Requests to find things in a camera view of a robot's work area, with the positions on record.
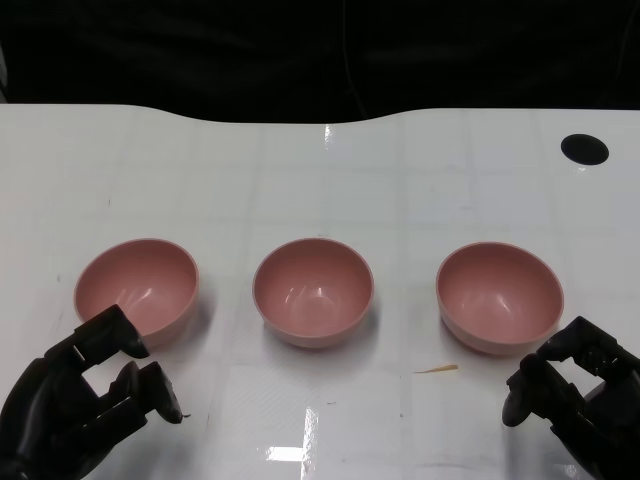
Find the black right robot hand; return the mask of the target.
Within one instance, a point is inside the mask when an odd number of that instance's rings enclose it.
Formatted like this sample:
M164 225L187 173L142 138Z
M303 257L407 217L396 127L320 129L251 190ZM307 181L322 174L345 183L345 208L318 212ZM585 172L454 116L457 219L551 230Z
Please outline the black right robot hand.
M574 361L602 382L583 396L553 366ZM516 427L531 414L596 479L639 477L639 359L582 316L525 356L506 381L502 422Z

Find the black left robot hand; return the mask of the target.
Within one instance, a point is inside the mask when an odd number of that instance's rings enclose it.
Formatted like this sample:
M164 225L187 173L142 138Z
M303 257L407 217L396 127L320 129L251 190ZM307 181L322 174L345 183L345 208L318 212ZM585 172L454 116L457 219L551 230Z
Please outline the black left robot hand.
M119 352L133 361L98 395L83 374ZM139 332L113 305L33 360L1 410L2 478L82 479L143 428L148 413L181 423L161 366L135 363L148 355Z

